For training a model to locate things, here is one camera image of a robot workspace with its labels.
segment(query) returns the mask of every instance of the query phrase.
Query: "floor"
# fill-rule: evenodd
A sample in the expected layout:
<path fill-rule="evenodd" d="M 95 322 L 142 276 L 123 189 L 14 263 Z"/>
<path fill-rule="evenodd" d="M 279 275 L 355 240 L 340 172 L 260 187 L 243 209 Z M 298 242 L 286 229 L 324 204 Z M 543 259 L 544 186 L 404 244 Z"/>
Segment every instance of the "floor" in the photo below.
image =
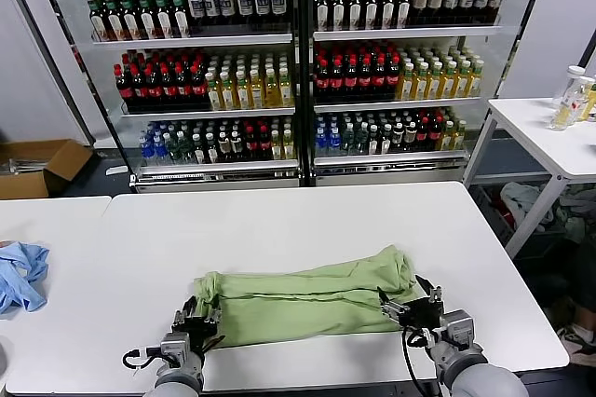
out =
<path fill-rule="evenodd" d="M 490 152 L 492 156 L 481 165 L 480 174 L 506 173 L 519 171 L 520 165 L 525 171 L 536 172 L 536 165 L 523 150 L 513 142 L 500 142 Z M 73 183 L 61 194 L 62 197 L 79 196 L 116 196 L 131 193 L 129 175 L 117 173 L 106 176 L 109 168 L 124 165 L 122 159 L 114 151 L 98 152 L 85 168 L 79 172 Z M 530 373 L 522 376 L 526 389 L 531 397 L 593 397 L 596 396 L 596 369 L 570 365 L 560 371 Z M 299 397 L 295 394 L 308 393 L 308 397 L 409 397 L 417 394 L 412 383 L 399 385 L 379 385 L 374 387 L 358 387 L 341 390 L 284 391 L 280 397 Z"/>

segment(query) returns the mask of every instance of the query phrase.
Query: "black cable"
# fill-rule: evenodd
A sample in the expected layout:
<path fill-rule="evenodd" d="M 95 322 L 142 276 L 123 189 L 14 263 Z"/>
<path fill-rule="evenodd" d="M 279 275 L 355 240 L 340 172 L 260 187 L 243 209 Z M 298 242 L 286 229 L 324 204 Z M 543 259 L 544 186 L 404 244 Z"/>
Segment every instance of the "black cable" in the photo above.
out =
<path fill-rule="evenodd" d="M 425 392 L 425 390 L 422 388 L 422 385 L 420 385 L 418 379 L 413 374 L 412 364 L 410 363 L 410 355 L 408 354 L 408 346 L 406 343 L 407 330 L 407 327 L 403 327 L 403 331 L 401 332 L 401 347 L 403 348 L 403 357 L 406 360 L 406 366 L 408 367 L 410 378 L 412 379 L 413 384 L 416 386 L 416 389 L 418 390 L 418 392 L 420 392 L 420 395 L 422 395 L 422 397 L 431 397 Z"/>

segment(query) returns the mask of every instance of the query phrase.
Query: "shelf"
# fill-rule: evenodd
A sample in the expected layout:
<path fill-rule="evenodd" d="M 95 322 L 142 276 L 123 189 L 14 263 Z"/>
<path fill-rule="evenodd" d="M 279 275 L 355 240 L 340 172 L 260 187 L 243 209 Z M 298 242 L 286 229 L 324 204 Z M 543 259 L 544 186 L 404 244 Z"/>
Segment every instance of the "shelf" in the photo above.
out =
<path fill-rule="evenodd" d="M 412 29 L 382 29 L 370 31 L 314 32 L 315 41 L 381 40 L 397 38 L 427 38 L 439 36 L 483 36 L 501 34 L 503 26 L 421 27 Z"/>
<path fill-rule="evenodd" d="M 401 108 L 433 108 L 435 106 L 454 106 L 480 103 L 482 97 L 464 97 L 460 99 L 437 99 L 432 101 L 338 103 L 315 105 L 315 113 L 341 113 L 344 111 L 399 110 Z"/>
<path fill-rule="evenodd" d="M 254 116 L 291 116 L 295 108 L 264 108 L 260 110 L 229 110 L 229 111 L 186 111 L 181 113 L 147 113 L 141 115 L 124 114 L 122 121 L 150 120 L 197 120 L 197 119 L 228 119 L 232 117 L 254 117 Z"/>
<path fill-rule="evenodd" d="M 405 162 L 444 161 L 467 159 L 466 150 L 445 150 L 436 152 L 405 152 L 390 155 L 363 155 L 356 157 L 316 157 L 315 168 L 356 167 L 371 164 L 401 164 Z"/>
<path fill-rule="evenodd" d="M 101 49 L 159 49 L 195 48 L 245 45 L 286 45 L 291 43 L 291 34 L 246 34 L 226 36 L 196 36 L 193 38 L 160 38 L 156 40 L 130 40 L 94 42 L 93 47 Z"/>

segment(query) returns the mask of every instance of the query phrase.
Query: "white wall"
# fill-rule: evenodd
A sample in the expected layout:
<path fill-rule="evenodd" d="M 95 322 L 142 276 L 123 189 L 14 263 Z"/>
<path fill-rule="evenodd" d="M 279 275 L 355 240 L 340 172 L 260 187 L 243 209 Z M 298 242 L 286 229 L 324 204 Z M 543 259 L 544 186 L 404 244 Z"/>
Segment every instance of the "white wall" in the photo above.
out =
<path fill-rule="evenodd" d="M 0 140 L 72 138 L 88 144 L 16 0 L 0 0 Z"/>

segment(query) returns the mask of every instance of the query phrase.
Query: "red bottle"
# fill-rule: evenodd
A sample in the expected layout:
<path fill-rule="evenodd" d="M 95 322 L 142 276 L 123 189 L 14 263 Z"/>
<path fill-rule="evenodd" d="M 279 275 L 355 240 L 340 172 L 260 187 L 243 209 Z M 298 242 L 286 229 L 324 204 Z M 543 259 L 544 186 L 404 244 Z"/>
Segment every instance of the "red bottle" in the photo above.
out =
<path fill-rule="evenodd" d="M 120 97 L 126 105 L 130 105 L 134 101 L 134 90 L 130 85 L 130 81 L 122 73 L 122 67 L 119 64 L 114 65 L 115 87 L 118 88 Z"/>

